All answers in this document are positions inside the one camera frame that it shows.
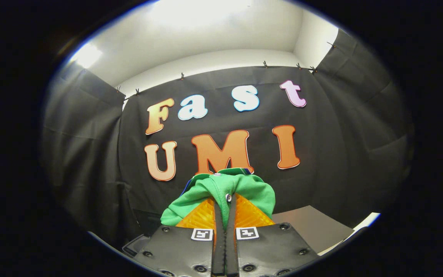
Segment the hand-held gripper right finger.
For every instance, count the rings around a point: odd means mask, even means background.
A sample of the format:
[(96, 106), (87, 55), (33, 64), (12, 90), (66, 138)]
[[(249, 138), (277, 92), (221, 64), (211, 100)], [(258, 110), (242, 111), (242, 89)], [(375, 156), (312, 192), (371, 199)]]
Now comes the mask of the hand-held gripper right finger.
[(285, 277), (319, 258), (290, 223), (275, 223), (239, 194), (232, 196), (225, 238), (228, 277)]

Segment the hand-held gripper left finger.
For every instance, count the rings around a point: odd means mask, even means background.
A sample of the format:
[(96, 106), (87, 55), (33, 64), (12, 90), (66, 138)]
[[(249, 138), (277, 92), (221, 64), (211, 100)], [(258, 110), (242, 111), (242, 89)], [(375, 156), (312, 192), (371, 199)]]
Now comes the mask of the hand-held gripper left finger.
[(216, 277), (225, 273), (225, 232), (213, 198), (199, 204), (179, 224), (161, 225), (134, 260), (167, 277)]

